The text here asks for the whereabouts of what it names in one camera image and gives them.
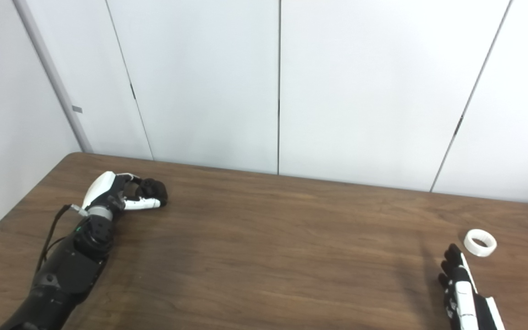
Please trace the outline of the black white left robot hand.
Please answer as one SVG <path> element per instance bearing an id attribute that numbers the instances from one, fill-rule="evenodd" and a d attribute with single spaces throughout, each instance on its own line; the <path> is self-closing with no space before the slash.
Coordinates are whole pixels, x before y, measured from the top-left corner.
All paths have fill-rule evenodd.
<path id="1" fill-rule="evenodd" d="M 82 209 L 88 215 L 112 219 L 123 211 L 165 207 L 168 193 L 163 182 L 132 173 L 106 171 L 85 194 Z"/>

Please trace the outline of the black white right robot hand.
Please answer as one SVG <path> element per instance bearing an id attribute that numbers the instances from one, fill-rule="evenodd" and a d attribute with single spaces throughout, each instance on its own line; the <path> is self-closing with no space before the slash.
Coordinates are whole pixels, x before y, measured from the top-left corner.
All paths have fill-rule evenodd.
<path id="1" fill-rule="evenodd" d="M 440 264 L 438 282 L 451 330 L 504 330 L 496 301 L 480 295 L 464 254 L 450 244 Z"/>

